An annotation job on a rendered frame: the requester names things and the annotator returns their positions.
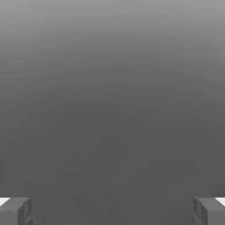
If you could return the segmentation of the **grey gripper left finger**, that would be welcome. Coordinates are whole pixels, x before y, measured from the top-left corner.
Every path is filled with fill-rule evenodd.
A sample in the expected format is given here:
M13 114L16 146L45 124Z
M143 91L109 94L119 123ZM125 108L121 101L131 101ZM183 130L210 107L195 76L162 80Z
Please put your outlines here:
M32 199L0 197L0 225L33 225Z

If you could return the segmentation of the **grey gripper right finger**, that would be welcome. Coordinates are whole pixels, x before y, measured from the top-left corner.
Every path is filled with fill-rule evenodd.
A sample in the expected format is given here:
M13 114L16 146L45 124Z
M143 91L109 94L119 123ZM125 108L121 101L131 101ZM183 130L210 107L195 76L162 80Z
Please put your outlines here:
M225 197L194 198L193 225L225 225Z

